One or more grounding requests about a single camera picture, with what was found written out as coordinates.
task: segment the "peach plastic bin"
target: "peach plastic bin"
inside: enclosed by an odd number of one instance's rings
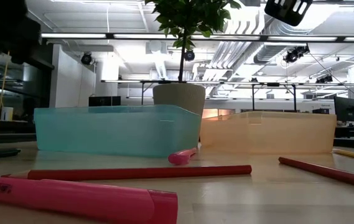
[[[332,114],[252,111],[203,119],[203,152],[310,154],[333,149]]]

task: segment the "wooden table surface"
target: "wooden table surface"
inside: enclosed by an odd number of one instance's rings
[[[34,142],[3,144],[22,152],[0,159],[0,175],[29,169],[165,167],[164,159],[37,151]],[[354,172],[354,159],[336,154],[222,155],[202,149],[189,166],[250,164],[251,175],[101,180],[97,184],[177,192],[178,224],[354,223],[354,186],[280,165],[279,156]],[[96,223],[78,217],[0,204],[0,223]]]

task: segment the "tree trunk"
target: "tree trunk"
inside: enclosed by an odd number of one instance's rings
[[[182,50],[181,50],[181,62],[179,65],[179,75],[178,82],[182,82],[182,74],[184,74],[184,56],[185,56],[185,47],[187,45],[187,30],[184,30],[184,38],[182,39]]]

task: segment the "red rod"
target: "red rod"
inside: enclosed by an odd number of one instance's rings
[[[168,177],[201,177],[215,175],[250,174],[251,166],[208,166],[208,167],[163,167],[142,169],[88,169],[88,170],[30,170],[24,175],[11,174],[3,177],[15,177],[31,180],[121,180]]]
[[[281,164],[285,164],[288,166],[292,166],[295,168],[299,168],[302,170],[306,170],[309,172],[313,172],[315,174],[319,174],[325,177],[330,177],[335,180],[339,180],[348,184],[354,185],[354,173],[346,172],[338,169],[333,169],[329,167],[319,166],[315,164],[310,164],[307,162],[295,161],[292,159],[286,159],[283,157],[279,158],[279,162]]]

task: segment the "pink tube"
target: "pink tube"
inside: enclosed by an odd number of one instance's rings
[[[174,165],[188,164],[190,158],[197,153],[197,148],[186,149],[169,155],[169,162]]]
[[[61,180],[0,178],[0,202],[115,223],[177,223],[177,195]]]

